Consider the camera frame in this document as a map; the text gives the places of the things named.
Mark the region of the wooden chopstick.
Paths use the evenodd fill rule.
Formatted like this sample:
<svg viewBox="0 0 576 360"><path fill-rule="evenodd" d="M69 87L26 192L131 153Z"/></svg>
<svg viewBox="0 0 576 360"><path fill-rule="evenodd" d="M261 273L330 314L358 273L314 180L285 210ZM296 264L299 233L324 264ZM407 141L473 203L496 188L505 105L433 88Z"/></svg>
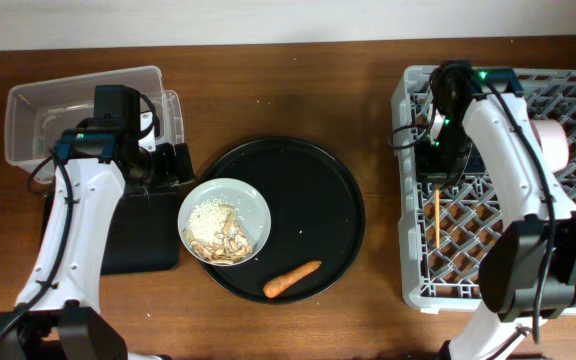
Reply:
<svg viewBox="0 0 576 360"><path fill-rule="evenodd" d="M441 244L441 206L440 206L440 187L434 188L434 224L435 224L435 246L439 249Z"/></svg>

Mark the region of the grey plate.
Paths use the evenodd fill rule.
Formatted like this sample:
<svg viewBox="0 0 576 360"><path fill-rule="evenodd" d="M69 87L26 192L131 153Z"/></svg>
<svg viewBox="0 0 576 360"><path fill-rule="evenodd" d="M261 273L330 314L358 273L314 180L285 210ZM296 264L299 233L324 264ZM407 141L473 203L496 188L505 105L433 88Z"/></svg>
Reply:
<svg viewBox="0 0 576 360"><path fill-rule="evenodd" d="M228 266L208 264L200 260L182 239L182 227L188 221L193 208L211 198L223 200L237 209L238 220L253 244L253 253L238 264ZM241 180L219 178L198 185L185 197L178 213L178 230L183 246L202 263L217 267L232 267L253 259L264 247L270 235L271 214L263 196L251 185Z"/></svg>

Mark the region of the pink bowl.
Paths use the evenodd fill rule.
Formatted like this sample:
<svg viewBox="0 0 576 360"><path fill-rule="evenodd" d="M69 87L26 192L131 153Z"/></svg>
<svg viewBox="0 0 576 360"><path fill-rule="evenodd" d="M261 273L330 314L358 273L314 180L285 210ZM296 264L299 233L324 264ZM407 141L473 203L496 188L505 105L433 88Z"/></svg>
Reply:
<svg viewBox="0 0 576 360"><path fill-rule="evenodd" d="M553 173L563 170L569 162L569 146L563 127L554 120L532 121L531 126L549 169Z"/></svg>

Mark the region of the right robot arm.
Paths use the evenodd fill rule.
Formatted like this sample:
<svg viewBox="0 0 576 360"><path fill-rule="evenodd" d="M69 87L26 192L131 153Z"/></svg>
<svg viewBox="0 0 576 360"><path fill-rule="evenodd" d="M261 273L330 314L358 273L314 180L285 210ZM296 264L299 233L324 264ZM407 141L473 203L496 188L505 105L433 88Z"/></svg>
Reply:
<svg viewBox="0 0 576 360"><path fill-rule="evenodd" d="M576 204L547 164L519 79L511 68L476 70L448 61L429 77L430 114L442 117L417 146L416 173L455 185L478 151L499 202L503 233L478 270L482 298L442 359L505 359L540 326L576 307Z"/></svg>

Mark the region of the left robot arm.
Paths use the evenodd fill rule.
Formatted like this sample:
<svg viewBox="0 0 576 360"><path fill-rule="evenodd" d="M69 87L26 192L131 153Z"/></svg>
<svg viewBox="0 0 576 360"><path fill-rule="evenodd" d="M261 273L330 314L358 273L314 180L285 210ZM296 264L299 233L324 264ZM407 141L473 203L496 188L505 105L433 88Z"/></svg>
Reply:
<svg viewBox="0 0 576 360"><path fill-rule="evenodd" d="M0 359L131 359L100 314L99 282L125 190L194 178L185 144L155 152L120 130L66 130L51 152L54 197L33 271L15 307L0 312Z"/></svg>

